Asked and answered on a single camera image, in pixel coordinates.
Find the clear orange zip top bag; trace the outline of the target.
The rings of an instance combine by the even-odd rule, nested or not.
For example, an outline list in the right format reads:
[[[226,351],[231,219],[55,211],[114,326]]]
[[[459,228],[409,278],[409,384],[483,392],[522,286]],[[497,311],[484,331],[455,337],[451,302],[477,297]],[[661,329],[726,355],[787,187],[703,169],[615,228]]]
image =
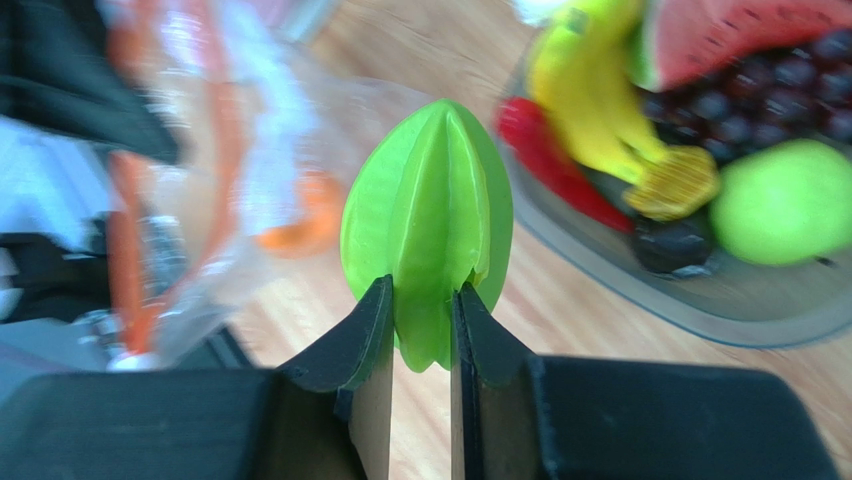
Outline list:
[[[106,1],[108,57],[179,144],[116,152],[110,369],[168,368],[285,271],[336,250],[363,162],[428,95],[341,78],[264,1]]]

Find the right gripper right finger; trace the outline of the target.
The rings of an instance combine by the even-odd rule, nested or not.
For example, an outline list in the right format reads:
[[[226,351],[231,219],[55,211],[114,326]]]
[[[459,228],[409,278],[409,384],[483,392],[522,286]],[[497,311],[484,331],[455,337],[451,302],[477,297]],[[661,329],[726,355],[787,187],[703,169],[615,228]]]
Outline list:
[[[466,283],[452,298],[451,477],[537,479],[533,352]]]

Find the green starfruit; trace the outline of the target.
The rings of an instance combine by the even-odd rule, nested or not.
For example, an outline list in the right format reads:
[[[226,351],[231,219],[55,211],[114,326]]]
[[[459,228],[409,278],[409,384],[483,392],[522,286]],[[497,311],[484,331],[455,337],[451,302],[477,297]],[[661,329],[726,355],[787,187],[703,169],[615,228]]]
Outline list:
[[[463,285],[496,306],[513,216],[502,158],[456,101],[419,108],[370,154],[344,207],[341,264],[355,297],[391,277],[397,346],[410,370],[450,367],[452,297]]]

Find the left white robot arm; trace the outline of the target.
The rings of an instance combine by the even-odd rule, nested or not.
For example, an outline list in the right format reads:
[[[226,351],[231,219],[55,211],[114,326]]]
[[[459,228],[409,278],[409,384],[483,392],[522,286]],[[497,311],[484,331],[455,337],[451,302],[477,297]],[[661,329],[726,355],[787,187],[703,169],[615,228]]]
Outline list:
[[[111,59],[125,2],[1,5],[1,320],[111,305],[109,156],[175,165],[179,143]]]

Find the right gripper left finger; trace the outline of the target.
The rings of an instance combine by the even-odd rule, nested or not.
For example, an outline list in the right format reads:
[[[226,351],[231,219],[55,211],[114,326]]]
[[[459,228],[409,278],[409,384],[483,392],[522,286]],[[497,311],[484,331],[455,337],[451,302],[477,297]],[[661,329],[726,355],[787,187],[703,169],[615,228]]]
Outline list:
[[[393,319],[393,283],[386,275],[348,316],[279,368],[276,471],[282,478],[388,478]]]

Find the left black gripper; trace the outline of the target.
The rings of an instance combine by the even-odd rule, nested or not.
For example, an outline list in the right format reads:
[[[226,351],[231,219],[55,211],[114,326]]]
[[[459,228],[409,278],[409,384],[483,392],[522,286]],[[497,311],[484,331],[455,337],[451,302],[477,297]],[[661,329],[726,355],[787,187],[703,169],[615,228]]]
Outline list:
[[[111,65],[93,1],[1,4],[1,113],[167,165],[180,146]]]

